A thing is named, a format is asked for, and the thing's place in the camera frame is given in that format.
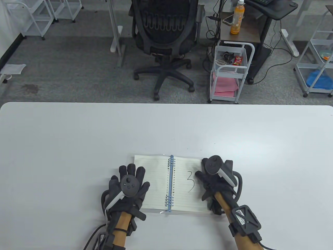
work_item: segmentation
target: blue bag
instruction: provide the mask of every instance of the blue bag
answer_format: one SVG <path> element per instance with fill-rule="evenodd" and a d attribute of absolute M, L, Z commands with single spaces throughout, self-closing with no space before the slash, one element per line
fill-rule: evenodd
<path fill-rule="evenodd" d="M 306 79 L 306 85 L 310 87 L 319 74 L 320 70 L 313 71 L 310 73 L 308 79 Z M 321 74 L 316 84 L 313 86 L 314 89 L 333 89 L 333 80 L 325 73 Z"/>

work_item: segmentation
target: notebook page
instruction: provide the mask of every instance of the notebook page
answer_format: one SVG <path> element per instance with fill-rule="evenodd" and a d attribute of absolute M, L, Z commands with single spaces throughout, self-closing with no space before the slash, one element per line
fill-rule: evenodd
<path fill-rule="evenodd" d="M 144 182 L 149 181 L 150 187 L 146 193 L 142 208 L 167 209 L 166 195 L 169 190 L 168 156 L 136 155 L 134 164 L 146 169 Z"/>
<path fill-rule="evenodd" d="M 207 202 L 201 201 L 205 189 L 194 175 L 196 171 L 201 171 L 201 160 L 175 157 L 174 170 L 172 178 L 174 206 L 172 210 L 210 213 L 207 209 Z"/>

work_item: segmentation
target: chair base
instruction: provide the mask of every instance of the chair base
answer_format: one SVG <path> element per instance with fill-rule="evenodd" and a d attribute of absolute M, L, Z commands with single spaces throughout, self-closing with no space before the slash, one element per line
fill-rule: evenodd
<path fill-rule="evenodd" d="M 192 68 L 190 59 L 174 59 L 170 61 L 170 56 L 157 56 L 157 62 L 160 66 L 146 67 L 134 70 L 134 80 L 139 80 L 139 74 L 158 74 L 157 83 L 154 88 L 154 100 L 158 101 L 160 99 L 159 91 L 168 76 L 172 76 L 188 85 L 188 91 L 194 92 L 194 83 L 187 76 L 176 71 L 177 68 L 186 65 L 187 69 Z"/>

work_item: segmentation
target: black glove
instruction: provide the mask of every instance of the black glove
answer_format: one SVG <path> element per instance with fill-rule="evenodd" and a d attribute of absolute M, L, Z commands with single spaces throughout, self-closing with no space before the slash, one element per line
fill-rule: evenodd
<path fill-rule="evenodd" d="M 115 212 L 126 212 L 132 215 L 132 218 L 138 217 L 140 220 L 145 220 L 146 215 L 140 212 L 140 208 L 142 207 L 142 202 L 145 199 L 146 193 L 149 189 L 150 183 L 145 182 L 142 184 L 146 170 L 144 167 L 138 167 L 137 173 L 135 175 L 135 165 L 133 163 L 127 166 L 120 166 L 119 173 L 120 179 L 122 179 L 125 175 L 133 175 L 137 178 L 140 184 L 139 191 L 133 197 L 124 197 L 122 200 L 118 200 L 109 210 L 108 210 L 108 220 L 111 219 L 112 214 Z M 111 180 L 109 181 L 109 189 L 104 191 L 102 194 L 101 202 L 102 202 L 102 209 L 103 213 L 105 213 L 106 206 L 110 203 L 110 198 L 115 197 L 115 192 L 119 192 L 120 183 L 117 176 L 112 176 Z"/>
<path fill-rule="evenodd" d="M 203 172 L 196 171 L 195 176 L 203 182 L 203 187 L 206 189 L 206 192 L 202 196 L 202 201 L 211 198 L 208 203 L 208 207 L 214 214 L 221 215 L 222 208 L 218 201 L 215 199 L 214 195 L 217 192 L 220 192 L 226 203 L 231 207 L 238 207 L 237 202 L 234 200 L 233 195 L 236 195 L 233 187 L 227 183 L 227 181 L 220 177 L 218 174 L 210 175 L 205 170 L 205 164 L 207 158 L 203 158 L 201 161 Z"/>

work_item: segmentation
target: keyboard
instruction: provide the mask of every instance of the keyboard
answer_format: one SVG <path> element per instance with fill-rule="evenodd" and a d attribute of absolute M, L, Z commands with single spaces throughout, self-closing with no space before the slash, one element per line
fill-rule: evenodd
<path fill-rule="evenodd" d="M 271 2 L 273 2 L 274 0 L 250 0 L 250 1 L 254 2 L 254 3 L 258 3 L 258 4 L 262 5 L 262 6 L 267 6 L 268 4 L 270 4 Z"/>

